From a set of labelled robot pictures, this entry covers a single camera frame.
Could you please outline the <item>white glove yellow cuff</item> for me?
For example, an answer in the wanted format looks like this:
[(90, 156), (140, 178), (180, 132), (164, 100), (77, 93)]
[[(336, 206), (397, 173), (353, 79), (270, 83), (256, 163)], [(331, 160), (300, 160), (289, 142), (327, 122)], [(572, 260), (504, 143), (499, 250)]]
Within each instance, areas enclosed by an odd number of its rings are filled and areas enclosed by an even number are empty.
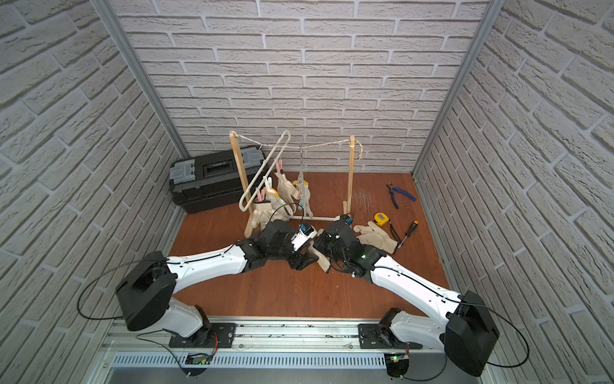
[(265, 200), (270, 203), (271, 209), (273, 210), (270, 220), (289, 221), (290, 217), (294, 214), (294, 205), (287, 203), (275, 189), (265, 187), (264, 192)]

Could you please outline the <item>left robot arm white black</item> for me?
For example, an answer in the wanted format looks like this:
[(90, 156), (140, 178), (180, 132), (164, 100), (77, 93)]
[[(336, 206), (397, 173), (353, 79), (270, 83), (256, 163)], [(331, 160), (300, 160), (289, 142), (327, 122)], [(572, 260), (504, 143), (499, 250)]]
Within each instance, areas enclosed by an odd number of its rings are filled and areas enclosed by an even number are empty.
[(217, 251), (166, 257), (151, 252), (132, 267), (116, 287), (116, 297), (128, 331), (159, 327), (185, 339), (207, 329), (206, 317), (195, 306), (174, 298), (177, 292), (214, 278), (239, 275), (282, 260), (302, 270), (318, 259), (307, 254), (318, 232), (308, 223), (297, 229), (275, 220), (264, 230)]

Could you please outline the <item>white clip hanger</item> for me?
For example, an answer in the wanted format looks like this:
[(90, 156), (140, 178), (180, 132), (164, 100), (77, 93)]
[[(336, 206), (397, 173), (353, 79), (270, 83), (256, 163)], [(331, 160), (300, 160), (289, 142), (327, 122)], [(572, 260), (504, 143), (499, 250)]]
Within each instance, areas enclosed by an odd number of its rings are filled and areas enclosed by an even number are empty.
[(238, 206), (241, 211), (249, 211), (251, 209), (252, 203), (254, 202), (255, 197), (252, 195), (251, 190), (254, 188), (255, 183), (258, 182), (256, 188), (259, 190), (265, 184), (265, 181), (262, 180), (261, 175), (265, 179), (268, 179), (270, 174), (275, 168), (274, 162), (281, 158), (284, 150), (288, 147), (289, 142), (291, 140), (291, 133), (289, 130), (285, 130), (282, 132), (280, 138), (275, 142), (275, 144), (271, 145), (270, 153), (263, 160), (262, 165), (257, 170), (256, 174), (250, 180), (249, 184), (246, 185), (244, 193), (239, 199)]

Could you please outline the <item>grey clip hanger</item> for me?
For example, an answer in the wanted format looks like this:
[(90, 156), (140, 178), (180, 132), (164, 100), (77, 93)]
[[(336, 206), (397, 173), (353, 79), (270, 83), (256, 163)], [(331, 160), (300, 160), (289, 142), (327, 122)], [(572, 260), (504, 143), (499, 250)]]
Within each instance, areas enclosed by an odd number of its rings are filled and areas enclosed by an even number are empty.
[(294, 186), (297, 188), (299, 198), (299, 209), (302, 211), (302, 215), (310, 219), (313, 218), (313, 211), (310, 207), (310, 190), (309, 183), (305, 180), (305, 165), (304, 165), (304, 153), (305, 150), (302, 146), (299, 147), (300, 151), (300, 170), (297, 176), (297, 180), (294, 182)]

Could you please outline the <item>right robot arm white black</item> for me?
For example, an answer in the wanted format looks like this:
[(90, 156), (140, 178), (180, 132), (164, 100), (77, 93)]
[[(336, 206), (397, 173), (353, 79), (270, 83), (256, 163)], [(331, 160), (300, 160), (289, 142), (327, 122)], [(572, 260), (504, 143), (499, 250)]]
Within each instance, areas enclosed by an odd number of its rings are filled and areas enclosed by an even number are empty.
[(500, 331), (484, 300), (460, 294), (406, 269), (390, 251), (394, 242), (374, 224), (351, 227), (343, 216), (314, 239), (313, 247), (344, 272), (393, 292), (422, 312), (392, 311), (384, 327), (396, 340), (443, 351), (466, 374), (481, 376)]

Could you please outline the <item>cream glove red-black cuff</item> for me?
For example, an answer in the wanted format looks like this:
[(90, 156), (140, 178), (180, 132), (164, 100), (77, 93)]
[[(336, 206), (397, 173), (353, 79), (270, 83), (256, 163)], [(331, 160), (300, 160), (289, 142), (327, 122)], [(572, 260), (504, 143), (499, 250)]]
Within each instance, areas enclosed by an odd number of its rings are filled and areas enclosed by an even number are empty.
[(318, 236), (322, 235), (323, 232), (324, 232), (323, 229), (319, 229), (318, 230), (318, 234), (316, 235), (316, 237), (310, 241), (310, 244), (309, 244), (309, 247), (308, 247), (308, 250), (307, 250), (307, 255), (310, 256), (311, 258), (316, 258), (319, 267), (321, 267), (321, 269), (325, 273), (329, 273), (330, 268), (331, 268), (330, 260), (323, 253), (318, 251), (315, 248), (315, 245), (314, 245), (316, 238)]

